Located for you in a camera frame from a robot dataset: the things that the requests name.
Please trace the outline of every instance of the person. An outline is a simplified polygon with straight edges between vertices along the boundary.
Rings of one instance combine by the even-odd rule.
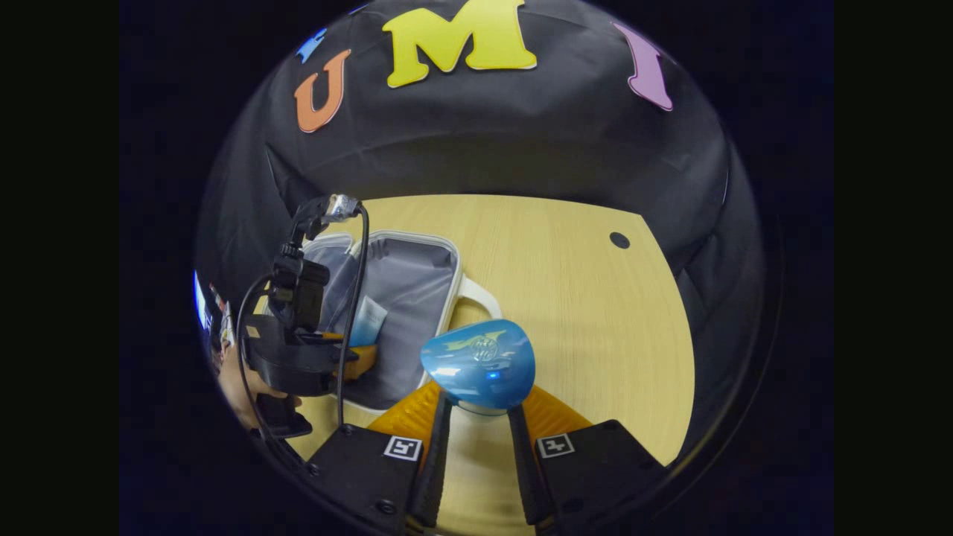
[[[238,345],[225,343],[223,346],[225,347],[222,348],[222,367],[218,373],[218,385],[222,388],[232,411],[238,416],[238,420],[245,426],[245,429],[260,428],[261,423],[254,413],[252,401],[249,400],[248,394],[245,392],[245,385],[241,380],[241,370],[238,368]],[[248,388],[256,400],[258,395],[270,395],[279,399],[288,397],[288,393],[272,389],[261,379],[257,372],[248,368],[248,365],[245,366],[245,379],[248,381]],[[294,407],[300,405],[301,399],[294,397]]]

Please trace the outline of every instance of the yellow letter m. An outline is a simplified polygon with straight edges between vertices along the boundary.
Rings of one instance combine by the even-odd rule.
[[[433,11],[420,8],[394,17],[384,25],[394,38],[394,72],[387,77],[392,88],[427,77],[429,69],[417,61],[420,47],[434,65],[450,72],[474,37],[474,51],[466,62],[471,69],[532,69],[536,57],[523,46],[517,8],[523,0],[470,0],[448,22]]]

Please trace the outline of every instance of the table surface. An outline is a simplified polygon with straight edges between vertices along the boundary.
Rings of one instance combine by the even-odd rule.
[[[437,235],[459,249],[463,272],[527,333],[536,384],[592,423],[619,420],[662,464],[678,455],[692,411],[695,365],[678,288],[641,216],[515,196],[408,196],[364,201],[371,231]],[[359,218],[328,233],[360,237]],[[630,241],[621,249],[609,238]],[[450,329],[488,319],[457,303]],[[314,426],[289,441],[310,457],[335,429],[335,399],[304,399]],[[367,426],[377,415],[345,407]],[[440,534],[533,534],[523,518],[506,417],[454,408]]]

